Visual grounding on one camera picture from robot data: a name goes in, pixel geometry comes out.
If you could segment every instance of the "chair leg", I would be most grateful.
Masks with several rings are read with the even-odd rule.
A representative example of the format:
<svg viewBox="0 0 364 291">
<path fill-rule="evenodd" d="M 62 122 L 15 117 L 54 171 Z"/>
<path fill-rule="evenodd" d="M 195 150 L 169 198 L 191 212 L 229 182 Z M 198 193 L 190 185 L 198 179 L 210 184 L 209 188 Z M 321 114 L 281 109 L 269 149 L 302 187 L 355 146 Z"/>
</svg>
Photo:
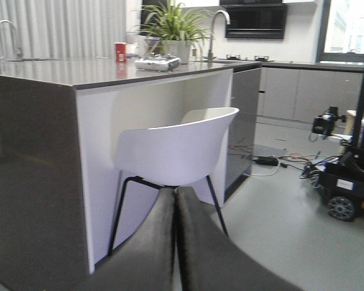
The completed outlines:
<svg viewBox="0 0 364 291">
<path fill-rule="evenodd" d="M 214 192 L 212 180 L 211 180 L 211 177 L 209 177 L 209 175 L 206 176 L 206 181 L 207 181 L 207 184 L 208 184 L 209 189 L 210 189 L 211 194 L 212 194 L 212 198 L 213 198 L 213 202 L 214 202 L 214 207 L 216 208 L 217 215 L 218 215 L 218 219 L 220 220 L 220 223 L 221 223 L 221 227 L 222 227 L 225 235 L 226 236 L 229 236 L 228 235 L 228 231 L 226 230 L 226 226 L 225 226 L 225 222 L 224 222 L 223 215 L 221 214 L 220 206 L 218 205 L 218 200 L 217 200 L 216 194 Z"/>
<path fill-rule="evenodd" d="M 143 184 L 143 185 L 146 185 L 146 186 L 149 186 L 151 188 L 158 189 L 158 190 L 160 188 L 162 188 L 162 186 L 151 183 L 149 181 L 145 181 L 142 177 L 139 177 L 139 176 L 128 177 L 128 178 L 126 178 L 124 180 L 123 187 L 121 189 L 120 200 L 119 200 L 118 207 L 117 207 L 115 222 L 113 224 L 112 233 L 110 235 L 109 246 L 108 246 L 108 254 L 107 254 L 108 256 L 110 256 L 112 254 L 112 251 L 113 251 L 113 245 L 115 243 L 117 228 L 118 228 L 118 224 L 119 224 L 119 220 L 120 220 L 121 211 L 123 209 L 124 197 L 126 195 L 127 185 L 128 185 L 129 181 L 137 182 L 137 183 L 140 183 L 140 184 Z"/>
</svg>

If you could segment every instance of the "kitchen faucet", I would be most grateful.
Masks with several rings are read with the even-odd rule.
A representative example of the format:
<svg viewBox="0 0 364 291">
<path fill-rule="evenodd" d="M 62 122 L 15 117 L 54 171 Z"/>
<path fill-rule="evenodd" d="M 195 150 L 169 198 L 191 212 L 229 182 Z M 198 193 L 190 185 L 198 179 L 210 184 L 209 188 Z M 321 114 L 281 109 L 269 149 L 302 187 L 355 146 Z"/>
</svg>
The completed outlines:
<svg viewBox="0 0 364 291">
<path fill-rule="evenodd" d="M 229 14 L 227 11 L 224 10 L 218 10 L 216 13 L 214 13 L 213 18 L 212 18 L 212 26 L 211 26 L 211 38 L 209 41 L 209 51 L 207 52 L 207 60 L 209 62 L 213 61 L 214 57 L 213 57 L 213 38 L 214 38 L 214 21 L 217 15 L 219 14 L 223 14 L 226 20 L 226 24 L 229 25 L 231 24 L 231 19 L 229 17 Z"/>
<path fill-rule="evenodd" d="M 17 30 L 16 26 L 11 21 L 6 20 L 6 19 L 0 20 L 0 26 L 3 23 L 8 23 L 10 25 L 13 51 L 16 53 L 17 59 L 22 59 L 23 58 L 23 49 L 20 45 L 20 39 L 19 39 L 18 30 Z M 3 39 L 3 37 L 0 36 L 1 47 L 4 48 L 2 39 Z"/>
</svg>

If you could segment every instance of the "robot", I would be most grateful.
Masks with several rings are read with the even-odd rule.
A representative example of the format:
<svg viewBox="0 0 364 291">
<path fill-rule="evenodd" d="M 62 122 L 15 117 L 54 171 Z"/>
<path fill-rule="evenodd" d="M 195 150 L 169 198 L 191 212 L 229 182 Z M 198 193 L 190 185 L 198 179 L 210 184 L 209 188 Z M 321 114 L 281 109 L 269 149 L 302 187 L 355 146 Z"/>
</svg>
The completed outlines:
<svg viewBox="0 0 364 291">
<path fill-rule="evenodd" d="M 330 107 L 314 119 L 312 132 L 327 138 L 332 135 L 335 123 L 345 121 L 337 107 Z M 364 75 L 352 137 L 341 142 L 344 151 L 336 159 L 305 167 L 303 175 L 314 177 L 328 199 L 328 213 L 343 221 L 353 221 L 364 210 Z"/>
</svg>

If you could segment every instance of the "white chair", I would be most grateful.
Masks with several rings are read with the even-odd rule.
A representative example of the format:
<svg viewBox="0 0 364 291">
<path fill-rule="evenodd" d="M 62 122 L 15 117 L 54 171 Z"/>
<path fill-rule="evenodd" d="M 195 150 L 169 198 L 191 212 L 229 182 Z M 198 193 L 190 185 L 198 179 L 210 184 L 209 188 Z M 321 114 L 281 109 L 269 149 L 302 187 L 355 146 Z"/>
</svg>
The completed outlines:
<svg viewBox="0 0 364 291">
<path fill-rule="evenodd" d="M 221 226 L 228 235 L 209 174 L 217 165 L 224 134 L 237 112 L 232 107 L 192 110 L 177 125 L 120 133 L 115 167 L 136 176 L 123 182 L 108 255 L 112 254 L 129 181 L 160 189 L 206 177 Z"/>
</svg>

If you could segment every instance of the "white curtain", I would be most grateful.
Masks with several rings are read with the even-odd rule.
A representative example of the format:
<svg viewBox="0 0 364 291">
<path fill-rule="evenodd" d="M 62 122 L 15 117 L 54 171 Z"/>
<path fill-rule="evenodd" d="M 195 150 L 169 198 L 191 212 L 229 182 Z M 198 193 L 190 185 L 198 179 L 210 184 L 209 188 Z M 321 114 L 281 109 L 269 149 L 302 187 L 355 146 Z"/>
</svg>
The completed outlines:
<svg viewBox="0 0 364 291">
<path fill-rule="evenodd" d="M 0 0 L 3 19 L 18 28 L 24 58 L 112 57 L 126 38 L 125 0 Z M 8 24 L 0 39 L 1 54 L 13 57 Z"/>
</svg>

